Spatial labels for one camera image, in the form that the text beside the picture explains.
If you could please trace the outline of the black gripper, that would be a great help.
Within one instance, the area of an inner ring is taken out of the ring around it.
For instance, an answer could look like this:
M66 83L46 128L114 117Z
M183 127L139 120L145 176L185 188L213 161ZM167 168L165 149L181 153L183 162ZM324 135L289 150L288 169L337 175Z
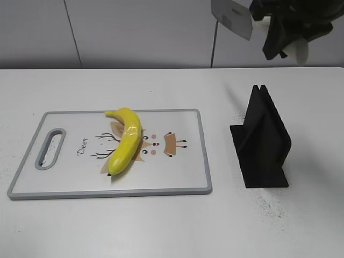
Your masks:
M268 34L263 46L267 60L278 54L298 38L308 42L328 35L333 21L343 16L343 1L252 1L249 10L255 21L270 17Z

